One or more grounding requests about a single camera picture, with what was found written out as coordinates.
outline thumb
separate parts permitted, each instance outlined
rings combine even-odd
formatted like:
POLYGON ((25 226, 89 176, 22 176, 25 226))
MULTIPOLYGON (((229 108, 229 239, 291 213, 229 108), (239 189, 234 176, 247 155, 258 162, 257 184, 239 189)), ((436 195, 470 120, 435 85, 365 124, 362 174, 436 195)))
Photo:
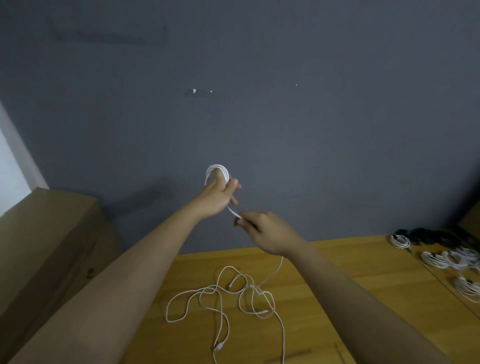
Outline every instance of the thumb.
POLYGON ((227 188, 225 189, 225 193, 229 196, 232 196, 235 190, 237 189, 237 185, 239 184, 239 180, 233 179, 228 182, 227 188))
POLYGON ((247 234, 250 235, 252 240, 257 238, 258 235, 260 235, 260 232, 257 230, 257 228, 250 221, 245 220, 244 218, 239 219, 237 221, 237 225, 244 229, 247 234))

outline skin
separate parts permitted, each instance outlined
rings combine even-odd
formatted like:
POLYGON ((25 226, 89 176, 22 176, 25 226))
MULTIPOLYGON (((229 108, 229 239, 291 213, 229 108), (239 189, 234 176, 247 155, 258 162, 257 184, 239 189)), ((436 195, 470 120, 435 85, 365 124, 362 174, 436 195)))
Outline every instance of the skin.
MULTIPOLYGON (((235 179, 225 184, 217 170, 195 199, 67 302, 10 363, 118 363, 194 226, 229 202, 237 204, 232 195, 239 188, 235 179)), ((285 256, 299 270, 357 363, 452 363, 280 217, 260 211, 240 215, 236 225, 260 248, 285 256)))

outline person's left arm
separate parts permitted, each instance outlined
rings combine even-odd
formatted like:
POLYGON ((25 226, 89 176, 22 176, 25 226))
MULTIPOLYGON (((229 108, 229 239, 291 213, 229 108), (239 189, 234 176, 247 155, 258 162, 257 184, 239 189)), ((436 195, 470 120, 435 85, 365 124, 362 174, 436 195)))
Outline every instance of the person's left arm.
POLYGON ((216 179, 68 301, 10 361, 117 363, 194 226, 223 210, 240 188, 216 179))

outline person's right hand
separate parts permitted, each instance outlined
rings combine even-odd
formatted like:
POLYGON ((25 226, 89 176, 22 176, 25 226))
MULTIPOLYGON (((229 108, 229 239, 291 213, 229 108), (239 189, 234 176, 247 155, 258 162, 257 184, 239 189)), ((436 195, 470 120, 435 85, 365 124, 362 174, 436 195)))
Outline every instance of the person's right hand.
POLYGON ((307 243, 282 218, 272 212, 244 211, 235 225, 243 228, 253 242, 267 253, 288 257, 307 243))

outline hand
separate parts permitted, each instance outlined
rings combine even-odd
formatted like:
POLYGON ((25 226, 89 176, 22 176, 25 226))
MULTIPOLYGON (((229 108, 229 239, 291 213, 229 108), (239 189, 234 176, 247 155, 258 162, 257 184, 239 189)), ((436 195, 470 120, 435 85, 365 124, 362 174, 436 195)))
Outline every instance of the hand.
POLYGON ((215 170, 215 179, 205 186, 200 194, 194 198, 189 205, 194 208, 200 219, 218 214, 228 203, 238 205, 237 199, 233 197, 235 190, 241 188, 237 179, 232 179, 229 175, 228 184, 225 184, 225 178, 219 169, 215 170))
POLYGON ((243 228, 253 242, 267 253, 288 257, 295 249, 308 244, 282 218, 272 212, 244 211, 235 225, 243 228))

